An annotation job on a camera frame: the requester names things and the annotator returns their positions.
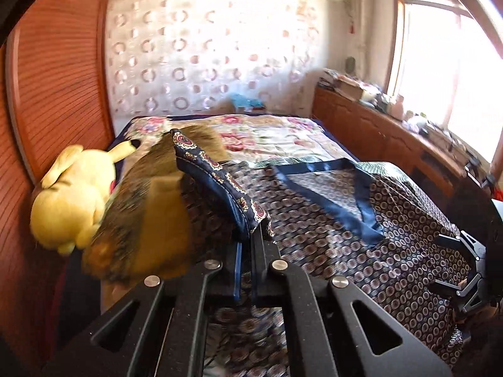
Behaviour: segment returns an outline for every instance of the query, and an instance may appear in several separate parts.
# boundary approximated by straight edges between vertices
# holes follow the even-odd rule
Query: triangular cutout
[[[105,350],[117,353],[124,344],[127,332],[133,323],[139,307],[139,301],[130,302],[94,336],[94,343]]]
[[[362,301],[354,301],[352,305],[370,344],[372,353],[375,355],[383,354],[402,344],[402,338],[389,328]]]

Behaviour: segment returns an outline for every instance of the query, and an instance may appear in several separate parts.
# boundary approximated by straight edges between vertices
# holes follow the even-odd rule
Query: yellow plush toy
[[[109,152],[64,149],[42,178],[42,191],[31,210],[30,229],[44,248],[70,254],[84,249],[99,228],[105,203],[115,183],[114,163],[133,153],[132,142],[122,142]]]

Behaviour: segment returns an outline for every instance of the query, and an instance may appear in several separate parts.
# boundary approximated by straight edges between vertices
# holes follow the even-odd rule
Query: wooden sideboard
[[[400,167],[441,209],[466,176],[448,155],[398,120],[335,92],[316,88],[312,117],[361,161],[388,161]]]

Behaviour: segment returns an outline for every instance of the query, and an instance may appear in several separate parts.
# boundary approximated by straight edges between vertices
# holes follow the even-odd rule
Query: circle-patterned wallpaper
[[[227,112],[240,93],[297,113],[318,41],[310,0],[110,0],[111,112]]]

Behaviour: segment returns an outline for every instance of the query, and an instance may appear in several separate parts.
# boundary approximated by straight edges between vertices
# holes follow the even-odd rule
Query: metal bolt
[[[207,261],[204,261],[204,267],[206,269],[217,269],[220,268],[220,262],[216,259],[208,259]]]
[[[349,281],[345,276],[336,275],[332,278],[332,285],[335,287],[346,287],[349,285]]]
[[[145,278],[143,283],[148,287],[156,287],[160,284],[160,278],[157,275],[150,275]]]
[[[272,263],[272,267],[276,269],[276,271],[284,271],[286,268],[288,268],[288,262],[284,261],[283,259],[276,259]]]

